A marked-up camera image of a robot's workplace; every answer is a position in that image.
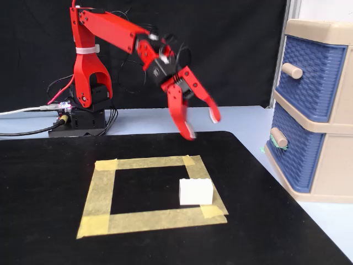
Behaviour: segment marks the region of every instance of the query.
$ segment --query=white block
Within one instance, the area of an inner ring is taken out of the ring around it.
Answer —
[[[179,182],[180,205],[212,204],[213,185],[209,178],[181,179]]]

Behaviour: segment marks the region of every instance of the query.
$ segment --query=black backdrop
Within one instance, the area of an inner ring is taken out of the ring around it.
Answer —
[[[218,105],[261,105],[270,100],[285,12],[285,0],[82,0],[107,11],[129,8],[134,23],[151,23],[160,35],[174,33],[192,49],[191,68]],[[0,111],[47,102],[46,86],[72,73],[76,53],[70,0],[12,0],[2,4]],[[161,108],[164,93],[135,63],[117,70],[125,54],[97,38],[111,74],[118,108]],[[65,82],[56,86],[59,89]],[[204,103],[192,99],[191,106]]]

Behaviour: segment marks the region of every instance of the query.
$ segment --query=table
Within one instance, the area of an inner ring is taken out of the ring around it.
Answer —
[[[189,108],[188,121],[195,131],[229,131],[259,160],[259,162],[279,180],[274,169],[261,152],[269,138],[273,109],[260,106],[220,107],[222,120],[213,124],[208,108]],[[55,112],[20,113],[0,118],[2,133],[32,131],[51,126],[55,121]],[[122,109],[112,126],[109,135],[175,133],[175,127],[168,109]],[[48,137],[42,133],[15,138]],[[324,230],[335,244],[353,261],[353,204],[308,203],[300,206]]]

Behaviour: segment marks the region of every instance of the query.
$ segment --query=drawer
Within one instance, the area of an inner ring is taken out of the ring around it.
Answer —
[[[344,45],[287,36],[283,64],[290,63],[303,73],[294,79],[282,71],[277,92],[309,120],[328,122],[346,50]]]
[[[307,131],[279,103],[275,105],[272,128],[278,128],[288,141],[287,149],[268,141],[268,148],[291,187],[310,192],[325,134]]]

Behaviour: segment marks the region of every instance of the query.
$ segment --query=white cable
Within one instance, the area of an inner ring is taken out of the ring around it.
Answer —
[[[39,107],[12,110],[11,112],[1,112],[0,115],[14,114],[14,113],[20,113],[20,112],[30,112],[31,110],[58,110],[58,109],[59,109],[59,104],[50,104],[50,105],[44,105]]]

